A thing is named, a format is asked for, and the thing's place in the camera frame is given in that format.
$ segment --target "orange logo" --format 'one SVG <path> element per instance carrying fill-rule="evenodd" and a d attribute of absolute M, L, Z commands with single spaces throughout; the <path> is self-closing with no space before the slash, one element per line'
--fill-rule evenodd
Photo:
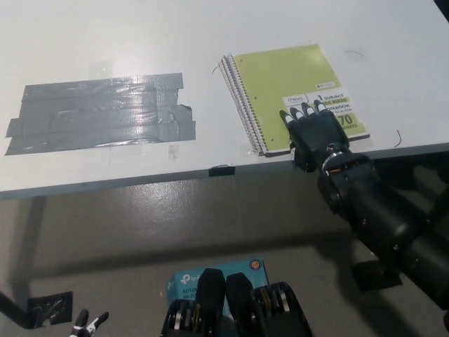
<path fill-rule="evenodd" d="M 252 260 L 250 267 L 252 270 L 259 270 L 262 267 L 262 263 L 259 260 Z"/>

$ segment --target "robotic hand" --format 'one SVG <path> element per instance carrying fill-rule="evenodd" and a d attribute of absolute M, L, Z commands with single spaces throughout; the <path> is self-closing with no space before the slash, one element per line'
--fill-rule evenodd
<path fill-rule="evenodd" d="M 318 186 L 333 213 L 387 266 L 406 274 L 441 309 L 449 307 L 449 243 L 427 214 L 384 184 L 364 154 L 349 142 L 333 113 L 315 108 L 280 111 L 297 166 L 320 171 Z"/>
<path fill-rule="evenodd" d="M 321 169 L 330 155 L 346 153 L 349 141 L 334 114 L 319 100 L 315 108 L 302 103 L 302 111 L 295 107 L 291 115 L 281 110 L 280 115 L 290 133 L 290 148 L 295 165 L 306 172 Z"/>
<path fill-rule="evenodd" d="M 73 326 L 72 333 L 70 337 L 91 337 L 97 331 L 101 323 L 103 323 L 109 317 L 109 313 L 105 312 L 103 315 L 95 318 L 92 323 L 87 325 L 89 319 L 89 311 L 83 309 Z"/>

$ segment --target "gray duct tape patch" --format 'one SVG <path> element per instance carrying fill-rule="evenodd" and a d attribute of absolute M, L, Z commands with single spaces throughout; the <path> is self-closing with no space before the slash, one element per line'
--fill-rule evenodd
<path fill-rule="evenodd" d="M 181 74 L 26 86 L 6 155 L 194 140 Z"/>
<path fill-rule="evenodd" d="M 26 86 L 22 101 L 182 89 L 182 74 L 119 77 Z"/>

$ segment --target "spiral notebook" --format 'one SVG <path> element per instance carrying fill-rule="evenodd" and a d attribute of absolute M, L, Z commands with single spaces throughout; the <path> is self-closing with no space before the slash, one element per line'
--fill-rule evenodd
<path fill-rule="evenodd" d="M 240 118 L 259 155 L 290 151 L 279 110 L 301 109 L 321 100 L 341 123 L 350 140 L 369 132 L 356 116 L 354 101 L 340 83 L 318 44 L 224 56 L 220 69 Z"/>

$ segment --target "notebook spiral binding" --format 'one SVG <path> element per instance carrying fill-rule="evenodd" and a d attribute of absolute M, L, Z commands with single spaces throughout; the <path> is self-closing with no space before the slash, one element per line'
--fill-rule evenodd
<path fill-rule="evenodd" d="M 260 125 L 255 118 L 253 108 L 251 107 L 246 89 L 243 86 L 239 70 L 237 69 L 234 56 L 229 54 L 228 56 L 223 57 L 219 66 L 237 106 L 237 110 L 239 111 L 241 121 L 243 122 L 250 143 L 253 146 L 254 151 L 259 155 L 263 155 L 267 152 L 267 144 L 262 136 Z"/>

